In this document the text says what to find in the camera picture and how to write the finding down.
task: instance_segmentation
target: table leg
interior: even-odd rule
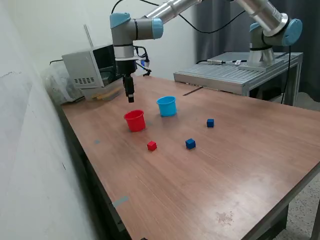
[[[284,104],[286,105],[295,106],[297,103],[301,66],[302,65],[300,63],[296,67],[290,68],[290,78],[288,80],[284,95]]]
[[[272,240],[274,239],[282,230],[287,227],[289,205],[285,207],[284,210],[277,216],[277,218],[271,223],[271,227],[265,231],[265,233],[260,236],[257,240]]]
[[[316,211],[311,240],[320,240],[320,202]]]

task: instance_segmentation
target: stain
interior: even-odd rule
[[[14,74],[14,72],[13,72],[13,71],[10,71],[10,72],[6,73],[5,75],[0,76],[0,79],[4,78],[4,77],[6,77],[6,76],[9,76],[9,75],[11,75],[11,74]]]
[[[148,127],[150,127],[150,126],[153,125],[151,121],[145,121],[145,124],[146,124]]]
[[[233,212],[230,211],[229,213],[219,213],[217,212],[217,220],[218,220],[218,223],[220,223],[221,225],[231,225],[231,223],[234,221],[233,220]]]

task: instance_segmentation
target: table surface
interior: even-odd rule
[[[110,199],[127,198],[116,210],[133,240],[240,240],[318,167],[320,112],[206,88],[184,96],[197,87],[155,77],[134,82],[135,103],[122,94],[63,106]],[[156,100],[167,95],[178,112],[162,118]],[[132,133],[123,116],[134,109],[147,127]]]

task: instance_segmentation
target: metal grate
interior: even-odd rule
[[[75,78],[74,82],[76,84],[94,84],[95,83],[95,78],[94,77],[86,77],[86,78]]]

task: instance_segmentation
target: metal table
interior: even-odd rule
[[[226,91],[243,96],[249,96],[249,92],[265,82],[288,70],[289,54],[275,53],[275,57],[281,61],[267,71],[241,70],[239,65],[223,64],[215,65],[207,62],[195,64],[194,66],[175,72],[174,80],[181,83],[189,83],[220,91]],[[249,52],[225,52],[209,60],[247,60]],[[285,91],[284,103],[295,106],[299,92],[300,73],[303,61],[302,52],[292,52],[290,61],[290,79]]]

